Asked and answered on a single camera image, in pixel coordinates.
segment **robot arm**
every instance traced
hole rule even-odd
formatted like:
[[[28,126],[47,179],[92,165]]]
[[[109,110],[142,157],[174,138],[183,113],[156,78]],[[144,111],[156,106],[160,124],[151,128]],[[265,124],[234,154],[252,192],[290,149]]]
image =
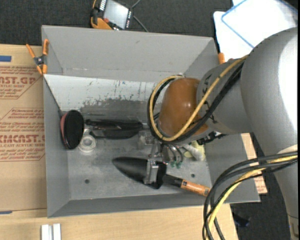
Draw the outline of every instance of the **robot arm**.
[[[298,151],[297,58],[298,29],[292,28],[267,38],[247,58],[211,69],[201,81],[174,80],[164,94],[158,118],[161,140],[184,144],[211,132],[254,133],[266,156]],[[220,78],[228,68],[227,75]],[[197,125],[192,123],[181,136],[171,138],[184,128],[195,108],[199,118],[206,117],[204,124],[198,125],[198,119],[193,118]],[[285,201],[291,238],[299,239],[298,164],[275,176]]]

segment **cardboard box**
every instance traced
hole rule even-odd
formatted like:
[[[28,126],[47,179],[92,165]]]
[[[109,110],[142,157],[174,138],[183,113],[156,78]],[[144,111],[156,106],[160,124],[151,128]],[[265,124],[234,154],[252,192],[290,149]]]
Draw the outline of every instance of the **cardboard box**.
[[[43,78],[25,45],[0,57],[0,211],[46,208]]]

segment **round black object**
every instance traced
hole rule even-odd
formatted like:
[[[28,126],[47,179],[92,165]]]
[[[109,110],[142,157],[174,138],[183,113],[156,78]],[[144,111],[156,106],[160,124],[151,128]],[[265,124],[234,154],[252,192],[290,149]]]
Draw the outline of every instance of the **round black object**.
[[[68,149],[75,149],[84,134],[85,121],[84,117],[77,110],[70,110],[63,115],[64,123],[61,123],[61,132],[65,146]]]

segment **metal bracket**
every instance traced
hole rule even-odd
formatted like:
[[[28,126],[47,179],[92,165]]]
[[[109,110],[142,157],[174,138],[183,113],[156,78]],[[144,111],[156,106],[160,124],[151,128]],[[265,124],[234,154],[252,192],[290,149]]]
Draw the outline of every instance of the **metal bracket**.
[[[148,160],[146,164],[146,176],[143,179],[144,184],[151,184],[157,181],[159,165],[156,160]]]

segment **black floor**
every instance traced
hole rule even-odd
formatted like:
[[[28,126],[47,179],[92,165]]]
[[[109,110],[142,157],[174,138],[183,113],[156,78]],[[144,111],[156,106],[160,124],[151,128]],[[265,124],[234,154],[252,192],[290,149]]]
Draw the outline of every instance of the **black floor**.
[[[0,0],[0,44],[41,45],[41,26],[89,28],[94,0]],[[129,5],[137,0],[121,0]],[[298,8],[298,0],[286,0]],[[213,13],[227,11],[231,0],[141,0],[134,15],[149,32],[215,38]],[[135,21],[131,31],[143,31]],[[236,215],[249,219],[238,227],[240,240],[289,240],[283,197],[273,175],[265,179],[268,194],[261,203],[232,205]]]

